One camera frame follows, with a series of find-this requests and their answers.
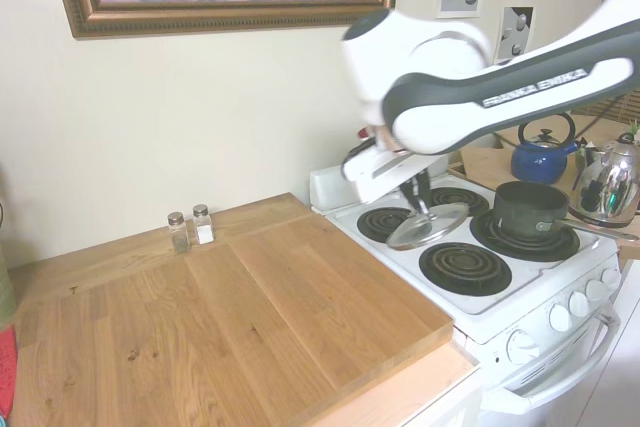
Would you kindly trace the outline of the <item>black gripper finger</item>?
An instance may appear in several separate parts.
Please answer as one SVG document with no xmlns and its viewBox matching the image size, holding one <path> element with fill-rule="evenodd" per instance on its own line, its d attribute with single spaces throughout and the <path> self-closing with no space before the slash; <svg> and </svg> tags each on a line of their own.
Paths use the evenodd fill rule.
<svg viewBox="0 0 640 427">
<path fill-rule="evenodd" d="M 433 201 L 429 173 L 420 172 L 416 175 L 416 181 L 418 186 L 418 197 L 424 202 L 427 207 L 431 207 L 433 205 Z"/>
<path fill-rule="evenodd" d="M 426 204 L 420 197 L 419 185 L 416 180 L 407 180 L 403 182 L 399 186 L 399 189 L 414 212 L 417 214 L 426 213 Z"/>
</svg>

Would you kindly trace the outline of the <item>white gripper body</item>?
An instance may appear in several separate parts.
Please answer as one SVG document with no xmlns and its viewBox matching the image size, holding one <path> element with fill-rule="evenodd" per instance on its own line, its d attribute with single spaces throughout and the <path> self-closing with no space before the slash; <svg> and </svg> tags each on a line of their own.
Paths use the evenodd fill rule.
<svg viewBox="0 0 640 427">
<path fill-rule="evenodd" d="M 372 203 L 424 170 L 437 176 L 447 166 L 447 155 L 392 152 L 378 146 L 375 140 L 365 140 L 347 153 L 341 170 L 358 199 Z"/>
</svg>

